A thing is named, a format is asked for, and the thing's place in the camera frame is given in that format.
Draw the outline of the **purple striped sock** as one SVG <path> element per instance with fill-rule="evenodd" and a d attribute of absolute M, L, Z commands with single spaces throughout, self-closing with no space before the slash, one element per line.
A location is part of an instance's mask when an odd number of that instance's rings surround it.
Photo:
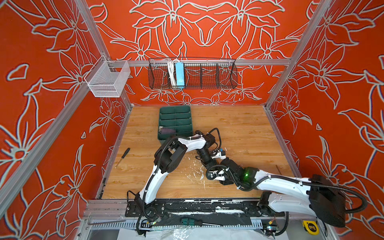
<path fill-rule="evenodd" d="M 171 128 L 159 128 L 159 134 L 167 135 L 167 134 L 175 134 L 176 130 Z"/>

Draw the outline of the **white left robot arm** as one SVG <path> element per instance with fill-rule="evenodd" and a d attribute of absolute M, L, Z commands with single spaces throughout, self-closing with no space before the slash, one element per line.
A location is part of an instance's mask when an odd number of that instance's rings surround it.
<path fill-rule="evenodd" d="M 218 162 L 209 151 L 215 144 L 216 138 L 210 133 L 168 138 L 155 153 L 154 167 L 145 187 L 135 196 L 137 207 L 144 211 L 156 199 L 165 178 L 179 166 L 186 153 L 196 151 L 206 169 L 216 165 Z"/>

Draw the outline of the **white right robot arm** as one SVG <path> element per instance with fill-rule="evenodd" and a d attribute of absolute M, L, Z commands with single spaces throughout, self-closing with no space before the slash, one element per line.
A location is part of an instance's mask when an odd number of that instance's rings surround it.
<path fill-rule="evenodd" d="M 206 177 L 223 185 L 234 184 L 243 192 L 263 191 L 261 209 L 310 215 L 337 228 L 346 225 L 347 215 L 362 212 L 368 205 L 362 194 L 335 186 L 321 175 L 311 178 L 275 175 L 258 168 L 242 168 L 229 158 L 209 167 Z"/>

